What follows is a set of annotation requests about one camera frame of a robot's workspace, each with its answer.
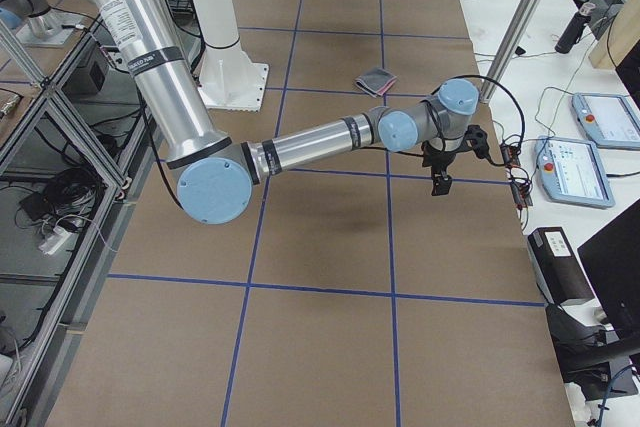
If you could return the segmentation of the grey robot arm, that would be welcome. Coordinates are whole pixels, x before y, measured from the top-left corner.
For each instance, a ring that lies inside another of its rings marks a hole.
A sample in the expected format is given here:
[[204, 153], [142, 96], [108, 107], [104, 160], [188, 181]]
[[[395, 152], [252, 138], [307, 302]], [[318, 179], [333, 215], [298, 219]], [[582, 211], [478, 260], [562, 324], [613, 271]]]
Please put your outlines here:
[[259, 143], [236, 143], [209, 112], [259, 107], [268, 68], [243, 51], [232, 0], [192, 0], [205, 41], [198, 75], [162, 0], [87, 1], [98, 8], [161, 129], [178, 202], [194, 220], [229, 222], [244, 212], [262, 179], [378, 143], [391, 152], [421, 146], [435, 193], [448, 191], [447, 167], [463, 149], [479, 102], [471, 82], [450, 79], [406, 109], [377, 107]]

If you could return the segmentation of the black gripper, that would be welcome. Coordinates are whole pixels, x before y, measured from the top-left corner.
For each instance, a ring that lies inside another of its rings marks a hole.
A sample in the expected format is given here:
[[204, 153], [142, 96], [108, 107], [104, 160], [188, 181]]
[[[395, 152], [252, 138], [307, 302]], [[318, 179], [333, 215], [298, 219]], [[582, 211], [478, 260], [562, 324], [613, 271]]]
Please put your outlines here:
[[432, 196], [448, 195], [451, 189], [451, 176], [448, 174], [448, 167], [454, 162], [458, 147], [452, 150], [443, 150], [425, 141], [421, 144], [422, 166], [431, 169]]

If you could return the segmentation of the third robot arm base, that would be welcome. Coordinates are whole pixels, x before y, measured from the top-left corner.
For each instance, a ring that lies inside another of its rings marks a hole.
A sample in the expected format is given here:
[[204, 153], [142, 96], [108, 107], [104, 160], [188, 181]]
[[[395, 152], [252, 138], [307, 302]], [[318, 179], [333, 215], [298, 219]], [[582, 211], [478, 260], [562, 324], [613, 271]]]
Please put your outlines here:
[[54, 10], [48, 0], [1, 0], [1, 22], [25, 46], [61, 48], [77, 27], [80, 14]]

